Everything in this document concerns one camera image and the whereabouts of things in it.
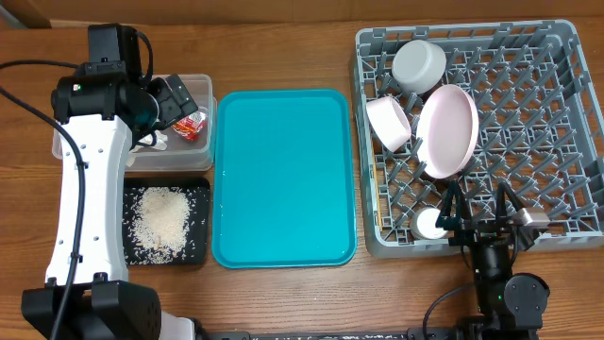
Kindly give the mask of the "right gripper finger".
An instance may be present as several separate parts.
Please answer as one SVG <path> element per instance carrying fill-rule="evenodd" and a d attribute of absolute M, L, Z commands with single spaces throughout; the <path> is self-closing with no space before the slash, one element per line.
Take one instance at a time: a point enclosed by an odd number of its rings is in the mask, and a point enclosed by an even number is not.
<path fill-rule="evenodd" d="M 472 223 L 472 213 L 460 184 L 449 182 L 444 205 L 437 217 L 436 226 L 444 230 L 465 230 Z"/>
<path fill-rule="evenodd" d="M 507 203 L 511 203 L 514 208 L 514 213 L 508 215 Z M 516 214 L 524 208 L 524 203 L 515 194 L 512 187 L 505 181 L 497 184 L 495 196 L 495 222 L 497 225 L 509 223 L 519 225 L 519 219 Z"/>

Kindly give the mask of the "red snack wrapper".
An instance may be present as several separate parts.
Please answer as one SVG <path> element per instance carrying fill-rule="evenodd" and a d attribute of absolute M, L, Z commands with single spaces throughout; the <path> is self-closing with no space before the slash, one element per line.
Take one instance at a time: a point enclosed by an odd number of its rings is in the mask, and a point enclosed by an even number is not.
<path fill-rule="evenodd" d="M 208 124 L 208 115 L 203 111 L 194 112 L 172 125 L 172 129 L 188 141 L 199 139 Z"/>

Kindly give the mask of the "white cup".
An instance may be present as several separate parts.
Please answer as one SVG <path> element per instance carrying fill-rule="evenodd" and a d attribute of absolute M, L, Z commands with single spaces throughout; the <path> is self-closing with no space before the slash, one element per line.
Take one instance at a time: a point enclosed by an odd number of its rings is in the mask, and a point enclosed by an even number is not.
<path fill-rule="evenodd" d="M 411 219 L 411 234 L 419 240 L 437 240 L 446 237 L 447 231 L 437 226 L 440 215 L 438 208 L 425 207 L 417 211 Z"/>

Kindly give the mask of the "white tissue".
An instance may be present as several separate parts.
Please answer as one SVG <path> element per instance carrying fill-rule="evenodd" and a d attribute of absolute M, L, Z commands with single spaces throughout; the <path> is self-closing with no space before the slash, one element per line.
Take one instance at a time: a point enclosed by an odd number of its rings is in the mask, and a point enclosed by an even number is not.
<path fill-rule="evenodd" d="M 138 150 L 165 150 L 167 148 L 167 141 L 168 136 L 162 134 L 160 131 L 152 132 L 151 134 L 141 138 L 137 143 L 134 144 L 133 148 L 129 151 L 126 166 L 130 167 L 134 163 L 136 159 L 135 153 Z"/>

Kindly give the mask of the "large pink plate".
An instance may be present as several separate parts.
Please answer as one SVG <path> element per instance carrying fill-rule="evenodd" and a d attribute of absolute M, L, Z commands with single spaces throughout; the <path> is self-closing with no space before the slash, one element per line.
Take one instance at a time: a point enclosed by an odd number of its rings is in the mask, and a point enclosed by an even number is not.
<path fill-rule="evenodd" d="M 469 162 L 478 139 L 478 109 L 473 98 L 457 85 L 438 88 L 421 110 L 416 138 L 425 173 L 445 179 Z"/>

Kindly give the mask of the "grey bowl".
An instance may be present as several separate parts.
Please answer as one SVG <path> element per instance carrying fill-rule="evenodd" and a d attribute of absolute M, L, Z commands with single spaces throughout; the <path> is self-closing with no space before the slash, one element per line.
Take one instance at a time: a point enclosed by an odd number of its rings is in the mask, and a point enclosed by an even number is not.
<path fill-rule="evenodd" d="M 440 46 L 415 40 L 395 53 L 391 69 L 403 92 L 423 94 L 440 81 L 445 67 L 445 51 Z"/>

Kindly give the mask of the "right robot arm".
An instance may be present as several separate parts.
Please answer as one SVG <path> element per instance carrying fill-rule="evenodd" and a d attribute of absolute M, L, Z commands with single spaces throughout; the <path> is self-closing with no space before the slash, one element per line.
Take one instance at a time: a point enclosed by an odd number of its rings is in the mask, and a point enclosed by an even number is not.
<path fill-rule="evenodd" d="M 422 333 L 426 339 L 536 339 L 543 327 L 543 313 L 550 288 L 537 275 L 514 273 L 518 254 L 534 246 L 550 218 L 541 208 L 529 207 L 501 182 L 495 193 L 495 218 L 478 220 L 460 184 L 448 184 L 445 203 L 436 226 L 453 235 L 448 244 L 458 247 L 473 272 L 473 281 L 437 298 L 426 311 Z M 459 319 L 448 331 L 428 326 L 442 301 L 467 289 L 476 290 L 478 314 Z"/>

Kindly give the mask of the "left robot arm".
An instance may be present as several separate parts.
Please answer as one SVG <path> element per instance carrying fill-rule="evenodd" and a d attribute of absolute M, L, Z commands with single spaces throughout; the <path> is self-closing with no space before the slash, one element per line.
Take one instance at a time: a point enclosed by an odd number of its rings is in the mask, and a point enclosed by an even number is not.
<path fill-rule="evenodd" d="M 197 109 L 181 77 L 66 76 L 51 99 L 62 149 L 58 233 L 44 286 L 23 292 L 24 318 L 47 339 L 204 338 L 196 319 L 163 311 L 154 289 L 129 282 L 122 232 L 130 149 Z"/>

